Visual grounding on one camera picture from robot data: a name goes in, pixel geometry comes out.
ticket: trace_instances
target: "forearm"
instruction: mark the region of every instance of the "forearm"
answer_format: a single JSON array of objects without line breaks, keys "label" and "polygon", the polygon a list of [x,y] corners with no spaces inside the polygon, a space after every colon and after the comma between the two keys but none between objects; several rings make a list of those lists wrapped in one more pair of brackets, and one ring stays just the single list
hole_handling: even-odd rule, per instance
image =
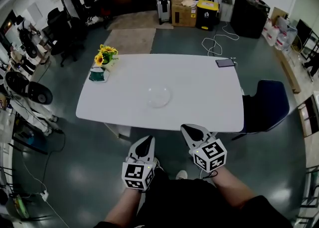
[{"label": "forearm", "polygon": [[106,216],[105,221],[123,228],[128,227],[136,216],[140,199],[141,193],[138,190],[126,188],[119,202]]},{"label": "forearm", "polygon": [[232,207],[241,208],[248,200],[255,197],[253,191],[224,166],[217,169],[217,172],[218,175],[213,177],[212,181]]}]

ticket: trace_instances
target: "black phone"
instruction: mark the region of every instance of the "black phone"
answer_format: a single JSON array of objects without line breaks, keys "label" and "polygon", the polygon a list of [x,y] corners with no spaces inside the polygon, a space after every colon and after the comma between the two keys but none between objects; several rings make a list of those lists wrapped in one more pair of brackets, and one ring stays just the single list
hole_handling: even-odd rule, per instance
[{"label": "black phone", "polygon": [[217,59],[216,60],[217,66],[218,67],[227,67],[227,66],[235,66],[235,63],[233,62],[232,59],[227,58],[227,59]]}]

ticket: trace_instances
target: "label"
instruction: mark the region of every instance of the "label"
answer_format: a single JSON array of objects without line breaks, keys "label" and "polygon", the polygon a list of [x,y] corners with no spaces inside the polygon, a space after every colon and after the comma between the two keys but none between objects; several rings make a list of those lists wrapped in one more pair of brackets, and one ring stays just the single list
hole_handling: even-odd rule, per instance
[{"label": "label", "polygon": [[201,4],[205,5],[205,6],[214,7],[214,4],[213,3],[209,3],[209,2],[202,2]]}]

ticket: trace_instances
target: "brown rug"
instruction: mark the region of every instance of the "brown rug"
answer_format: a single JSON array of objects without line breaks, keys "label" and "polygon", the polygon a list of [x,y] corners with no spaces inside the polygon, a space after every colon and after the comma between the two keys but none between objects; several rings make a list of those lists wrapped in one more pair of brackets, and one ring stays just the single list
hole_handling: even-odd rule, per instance
[{"label": "brown rug", "polygon": [[157,11],[149,10],[117,16],[107,30],[129,28],[173,29],[169,22],[159,24]]},{"label": "brown rug", "polygon": [[116,48],[119,54],[150,53],[155,28],[112,30],[104,45]]}]

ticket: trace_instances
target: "white shoe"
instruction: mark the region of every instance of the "white shoe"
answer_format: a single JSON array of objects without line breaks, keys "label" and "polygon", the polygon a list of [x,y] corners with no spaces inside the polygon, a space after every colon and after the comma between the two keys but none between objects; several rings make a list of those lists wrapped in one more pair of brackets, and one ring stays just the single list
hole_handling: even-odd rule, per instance
[{"label": "white shoe", "polygon": [[154,157],[153,162],[155,163],[155,168],[160,168],[161,170],[164,171],[164,169],[160,165],[160,161],[158,160],[158,158]]},{"label": "white shoe", "polygon": [[47,130],[44,131],[43,133],[47,137],[47,136],[49,136],[52,133],[52,129],[51,128],[47,128]]},{"label": "white shoe", "polygon": [[187,172],[185,170],[181,170],[176,175],[176,180],[180,180],[180,179],[187,179]]},{"label": "white shoe", "polygon": [[58,121],[58,117],[55,115],[52,115],[52,117],[49,119],[50,122],[57,122]]}]

